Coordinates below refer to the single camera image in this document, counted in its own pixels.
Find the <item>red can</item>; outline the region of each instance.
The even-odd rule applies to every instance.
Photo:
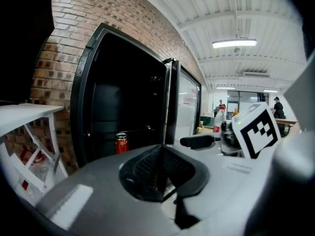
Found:
[[[115,141],[116,154],[124,153],[129,150],[129,142],[126,133],[118,133]]]

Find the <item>brick wall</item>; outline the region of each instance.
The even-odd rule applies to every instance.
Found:
[[[146,0],[52,0],[52,10],[55,30],[36,65],[30,99],[35,104],[64,106],[65,111],[56,115],[56,125],[62,159],[69,173],[77,169],[69,125],[72,81],[83,49],[99,23],[104,22],[127,33],[161,59],[179,59],[191,74],[204,83],[180,35]],[[47,120],[35,121],[32,125],[42,142],[51,147]],[[9,146],[18,153],[23,149],[34,150],[25,133],[23,128],[19,128],[7,135]]]

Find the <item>white ceiling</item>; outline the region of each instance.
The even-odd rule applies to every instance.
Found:
[[[148,0],[172,23],[209,88],[286,90],[306,63],[302,19],[290,0]],[[213,49],[212,42],[255,38],[255,47]],[[270,79],[242,77],[265,72]]]

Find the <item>fluorescent light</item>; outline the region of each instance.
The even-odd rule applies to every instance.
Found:
[[[229,88],[229,87],[219,87],[219,88],[217,88],[217,89],[235,89],[235,88]]]
[[[216,41],[212,43],[213,48],[231,47],[231,46],[255,46],[257,44],[256,39],[240,38],[230,39],[224,41]]]
[[[278,91],[276,91],[276,90],[264,90],[264,92],[278,92]]]

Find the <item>air vent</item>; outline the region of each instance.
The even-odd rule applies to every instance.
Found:
[[[267,73],[257,73],[257,72],[243,72],[244,77],[256,77],[256,78],[270,78]]]

